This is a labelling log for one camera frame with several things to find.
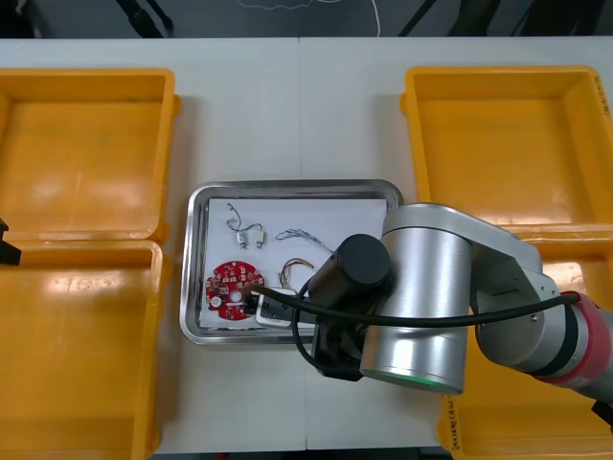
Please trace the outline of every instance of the stainless steel tray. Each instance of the stainless steel tray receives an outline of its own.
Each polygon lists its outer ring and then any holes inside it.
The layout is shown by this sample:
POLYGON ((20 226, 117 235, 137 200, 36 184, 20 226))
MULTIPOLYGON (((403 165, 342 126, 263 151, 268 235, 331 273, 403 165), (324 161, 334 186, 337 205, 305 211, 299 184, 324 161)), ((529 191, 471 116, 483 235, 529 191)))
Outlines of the stainless steel tray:
POLYGON ((263 180, 211 182, 190 197, 183 252, 181 309, 183 334, 197 344, 287 343, 290 331, 264 328, 207 328, 198 324, 202 309, 202 273, 206 256, 209 200, 233 199, 385 199, 388 213, 403 204, 402 194, 384 180, 263 180))

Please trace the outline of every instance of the white table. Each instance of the white table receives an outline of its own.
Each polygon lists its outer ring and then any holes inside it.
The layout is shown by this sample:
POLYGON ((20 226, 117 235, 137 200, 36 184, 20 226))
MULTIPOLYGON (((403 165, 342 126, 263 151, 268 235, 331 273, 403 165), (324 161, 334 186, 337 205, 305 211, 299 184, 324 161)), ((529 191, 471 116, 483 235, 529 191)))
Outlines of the white table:
POLYGON ((309 38, 0 42, 0 65, 163 66, 176 121, 160 328, 159 452, 433 446, 434 395, 324 379, 291 346, 205 348, 178 327, 186 200, 214 179, 384 178, 415 196, 397 109, 419 64, 587 63, 613 91, 613 38, 309 38))

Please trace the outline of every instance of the small electronic part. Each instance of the small electronic part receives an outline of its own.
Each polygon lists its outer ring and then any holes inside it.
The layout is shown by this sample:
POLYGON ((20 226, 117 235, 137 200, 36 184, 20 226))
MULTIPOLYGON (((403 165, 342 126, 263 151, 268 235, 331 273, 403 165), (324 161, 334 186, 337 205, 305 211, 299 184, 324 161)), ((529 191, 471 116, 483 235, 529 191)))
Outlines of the small electronic part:
POLYGON ((263 246, 265 236, 266 236, 266 233, 264 232, 263 228, 258 230, 258 235, 256 236, 256 246, 257 247, 263 246))
POLYGON ((237 241, 240 247, 242 247, 243 249, 246 249, 247 248, 247 232, 238 230, 237 231, 237 241))
POLYGON ((290 238, 302 238, 304 240, 309 240, 310 242, 314 242, 330 254, 334 253, 334 251, 327 247, 324 242, 321 241, 319 238, 313 237, 310 233, 300 228, 290 228, 288 230, 284 230, 275 237, 275 240, 280 242, 282 240, 288 240, 290 238))
MULTIPOLYGON (((296 291, 292 289, 275 288, 275 290, 281 294, 296 296, 296 291)), ((291 327, 293 309, 256 292, 252 292, 252 295, 256 296, 257 301, 250 303, 248 310, 254 311, 255 307, 256 323, 269 329, 289 329, 291 327)), ((300 329, 315 329, 315 315, 305 313, 304 317, 304 320, 298 323, 298 327, 300 329)))
POLYGON ((291 267, 294 265, 304 265, 311 269, 315 268, 315 265, 313 265, 311 262, 308 262, 304 259, 300 259, 296 257, 294 259, 288 260, 284 264, 284 267, 282 268, 281 272, 279 273, 279 283, 281 284, 282 288, 291 289, 291 286, 289 285, 289 281, 291 279, 291 267))
POLYGON ((231 203, 228 203, 228 208, 230 208, 230 211, 233 211, 237 215, 235 218, 226 220, 226 225, 228 226, 230 230, 237 233, 238 245, 242 247, 243 249, 246 249, 247 248, 247 232, 254 227, 258 227, 259 230, 258 230, 258 234, 256 235, 256 247, 261 248, 264 245, 264 239, 266 237, 266 232, 264 232, 264 227, 261 225, 261 223, 252 223, 251 225, 241 228, 242 218, 240 217, 240 214, 238 213, 237 208, 235 208, 231 203))
POLYGON ((230 321, 248 318, 250 314, 244 312, 240 290, 249 283, 264 284, 264 278, 251 264, 232 261, 218 266, 205 282, 205 300, 209 310, 230 321))

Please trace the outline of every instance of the circuit board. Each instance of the circuit board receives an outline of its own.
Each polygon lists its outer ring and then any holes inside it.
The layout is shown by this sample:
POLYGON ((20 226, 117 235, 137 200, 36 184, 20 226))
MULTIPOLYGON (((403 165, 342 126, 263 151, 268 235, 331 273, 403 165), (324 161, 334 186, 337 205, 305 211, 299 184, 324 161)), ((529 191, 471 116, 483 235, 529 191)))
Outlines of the circuit board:
POLYGON ((264 284, 263 276, 251 264, 232 261, 218 266, 205 283, 209 310, 230 321, 248 318, 251 315, 242 310, 240 290, 249 284, 264 284))

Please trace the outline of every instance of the yellow bin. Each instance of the yellow bin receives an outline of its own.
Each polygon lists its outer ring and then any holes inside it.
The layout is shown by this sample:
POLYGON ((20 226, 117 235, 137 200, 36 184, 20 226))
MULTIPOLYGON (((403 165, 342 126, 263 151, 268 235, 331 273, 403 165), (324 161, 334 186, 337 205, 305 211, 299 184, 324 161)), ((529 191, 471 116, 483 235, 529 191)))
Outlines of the yellow bin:
POLYGON ((9 241, 163 241, 168 69, 0 69, 0 218, 9 241))
POLYGON ((0 265, 0 459, 143 460, 170 277, 152 241, 21 242, 0 265))
MULTIPOLYGON (((613 308, 613 135, 587 66, 416 67, 405 78, 418 199, 501 225, 541 252, 560 290, 613 308)), ((613 458, 592 402, 483 357, 469 335, 465 392, 444 397, 456 459, 613 458)))

